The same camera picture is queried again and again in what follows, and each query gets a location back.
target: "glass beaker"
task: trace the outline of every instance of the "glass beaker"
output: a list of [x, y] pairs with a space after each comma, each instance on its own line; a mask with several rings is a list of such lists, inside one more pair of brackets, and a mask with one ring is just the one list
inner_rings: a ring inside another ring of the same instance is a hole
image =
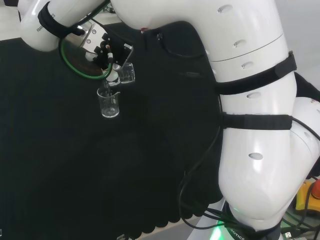
[[125, 63], [118, 75], [122, 84], [133, 83], [136, 80], [134, 65], [130, 62]]
[[120, 92], [113, 92], [108, 87], [100, 87], [96, 91], [99, 103], [101, 114], [104, 118], [112, 119], [119, 115], [119, 94]]

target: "black cable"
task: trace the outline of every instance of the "black cable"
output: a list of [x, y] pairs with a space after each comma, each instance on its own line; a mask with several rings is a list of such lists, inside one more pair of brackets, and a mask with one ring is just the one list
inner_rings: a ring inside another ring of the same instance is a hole
[[304, 127], [305, 129], [307, 129], [310, 133], [312, 133], [320, 141], [320, 136], [311, 127], [309, 127], [307, 124], [305, 124], [304, 122], [302, 122], [294, 117], [292, 119], [293, 119], [293, 121], [295, 121], [296, 123], [298, 123], [302, 127]]
[[79, 21], [79, 22], [75, 23], [74, 25], [72, 25], [71, 28], [76, 28], [77, 26], [81, 26], [82, 24], [85, 24], [86, 22], [88, 22], [93, 16], [97, 15], [103, 9], [103, 7], [109, 2], [110, 2], [109, 0], [106, 0], [106, 1], [102, 2], [90, 14], [88, 14], [85, 18], [83, 18], [81, 21]]
[[[221, 98], [220, 96], [218, 96], [218, 101], [219, 101], [219, 109], [220, 109], [220, 113], [222, 113], [223, 109], [222, 109], [222, 102], [221, 102]], [[217, 143], [217, 140], [219, 139], [219, 136], [222, 132], [222, 128], [219, 126], [218, 127], [218, 130], [217, 130], [217, 133], [215, 135], [215, 137], [213, 138], [213, 141], [212, 143], [210, 144], [210, 146], [208, 147], [208, 149], [204, 152], [204, 154], [202, 155], [201, 159], [195, 163], [195, 165], [186, 173], [186, 175], [183, 177], [183, 179], [181, 180], [180, 184], [179, 184], [179, 195], [178, 195], [178, 209], [179, 209], [179, 215], [181, 217], [181, 219], [184, 221], [185, 224], [187, 224], [189, 227], [192, 227], [194, 229], [198, 229], [198, 230], [206, 230], [206, 229], [212, 229], [212, 228], [215, 228], [215, 227], [218, 227], [218, 226], [223, 226], [224, 223], [220, 223], [220, 224], [215, 224], [215, 225], [212, 225], [212, 226], [208, 226], [208, 227], [197, 227], [197, 226], [194, 226], [192, 225], [191, 223], [189, 223], [182, 215], [182, 207], [184, 208], [187, 208], [187, 209], [193, 209], [191, 206], [185, 204], [183, 201], [182, 201], [182, 195], [184, 193], [184, 190], [186, 189], [189, 181], [191, 180], [191, 176], [194, 174], [195, 171], [197, 171], [199, 169], [199, 167], [204, 163], [204, 161], [206, 160], [206, 157], [208, 155], [208, 153], [211, 151], [211, 149], [213, 148], [213, 146]], [[211, 219], [214, 219], [214, 220], [217, 220], [217, 221], [221, 221], [221, 222], [224, 222], [224, 221], [230, 221], [230, 219], [228, 218], [228, 216], [225, 216], [223, 215], [223, 212], [221, 211], [218, 211], [217, 210], [217, 214], [215, 213], [215, 211], [210, 208], [208, 208], [208, 212], [214, 214], [215, 216], [213, 215], [210, 215], [210, 214], [207, 214], [207, 213], [204, 213], [203, 215], [208, 217], [208, 218], [211, 218]]]
[[[296, 218], [295, 216], [293, 216], [292, 214], [290, 214], [289, 212], [286, 212], [286, 214], [290, 217], [290, 218], [292, 218], [293, 220], [295, 220], [295, 221], [297, 221], [297, 222], [300, 222], [300, 219], [298, 219], [298, 218]], [[309, 225], [309, 224], [307, 224], [307, 223], [302, 223], [302, 225], [304, 225], [304, 226], [306, 226], [306, 227], [308, 227], [308, 228], [310, 228], [310, 229], [314, 229], [315, 227], [314, 226], [311, 226], [311, 225]]]
[[171, 51], [170, 49], [167, 48], [166, 44], [165, 44], [165, 35], [160, 32], [156, 35], [156, 38], [158, 39], [161, 48], [166, 51], [166, 53], [168, 53], [169, 55], [173, 56], [173, 57], [178, 57], [178, 58], [182, 58], [182, 59], [198, 59], [198, 58], [202, 58], [203, 56], [205, 56], [204, 53], [200, 53], [200, 54], [196, 54], [196, 55], [182, 55], [182, 54], [178, 54], [175, 53], [173, 51]]
[[215, 228], [215, 227], [219, 227], [219, 226], [225, 225], [224, 223], [219, 223], [219, 224], [215, 224], [215, 225], [212, 225], [212, 226], [199, 227], [199, 226], [195, 226], [195, 225], [192, 225], [191, 223], [189, 223], [184, 218], [184, 216], [182, 214], [182, 208], [181, 208], [182, 195], [184, 193], [184, 190], [185, 190], [186, 186], [187, 186], [186, 184], [183, 185], [183, 187], [181, 189], [181, 192], [180, 192], [180, 195], [179, 195], [179, 200], [178, 200], [179, 215], [180, 215], [182, 221], [184, 221], [184, 223], [187, 224], [189, 227], [194, 228], [194, 229], [198, 229], [198, 230], [207, 230], [207, 229], [212, 229], [212, 228]]
[[298, 221], [297, 225], [282, 228], [281, 229], [281, 233], [282, 234], [285, 234], [287, 232], [292, 232], [292, 231], [298, 229], [302, 224], [304, 224], [304, 221], [306, 219], [307, 212], [308, 212], [308, 205], [309, 205], [309, 199], [310, 199], [311, 191], [312, 191], [312, 188], [314, 187], [314, 185], [315, 185], [315, 182], [310, 185], [310, 187], [308, 189], [308, 192], [306, 194], [306, 200], [305, 200], [305, 206], [304, 206], [304, 211], [303, 211], [302, 218]]
[[317, 230], [316, 230], [316, 232], [315, 232], [315, 235], [314, 235], [313, 240], [317, 240], [318, 235], [319, 235], [319, 232], [320, 232], [320, 225], [318, 226], [318, 228], [317, 228]]

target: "circular hole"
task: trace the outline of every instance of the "circular hole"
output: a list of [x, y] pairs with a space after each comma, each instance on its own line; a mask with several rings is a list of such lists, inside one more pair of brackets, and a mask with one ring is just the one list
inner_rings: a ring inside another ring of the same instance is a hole
[[261, 97], [260, 92], [252, 92], [246, 96], [248, 99], [257, 99]]
[[249, 157], [254, 159], [254, 160], [262, 160], [262, 159], [264, 159], [264, 156], [261, 153], [258, 153], [258, 152], [254, 152], [254, 153], [249, 154]]
[[310, 134], [309, 134], [309, 133], [304, 132], [304, 135], [305, 135], [308, 139], [311, 139], [311, 136], [310, 136]]

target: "green cable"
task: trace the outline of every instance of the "green cable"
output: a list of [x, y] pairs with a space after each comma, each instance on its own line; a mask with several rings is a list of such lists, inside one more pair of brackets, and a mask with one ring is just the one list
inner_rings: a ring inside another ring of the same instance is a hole
[[90, 75], [84, 74], [83, 72], [80, 72], [78, 69], [76, 69], [74, 66], [72, 66], [72, 64], [68, 61], [68, 59], [65, 55], [65, 40], [64, 39], [61, 40], [60, 51], [61, 51], [61, 56], [62, 56], [63, 60], [65, 61], [65, 63], [68, 65], [68, 67], [71, 68], [73, 71], [75, 71], [77, 74], [79, 74], [80, 76], [82, 76], [84, 78], [92, 79], [92, 80], [102, 80], [102, 79], [105, 79], [109, 75], [109, 71], [111, 69], [111, 63], [109, 63], [107, 71], [101, 76], [90, 76]]

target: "green led light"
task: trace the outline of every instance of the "green led light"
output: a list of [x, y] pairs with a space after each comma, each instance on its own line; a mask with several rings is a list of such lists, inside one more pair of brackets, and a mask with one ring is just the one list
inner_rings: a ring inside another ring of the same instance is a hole
[[221, 234], [220, 226], [214, 228], [213, 233], [210, 237], [210, 240], [224, 240], [224, 237]]

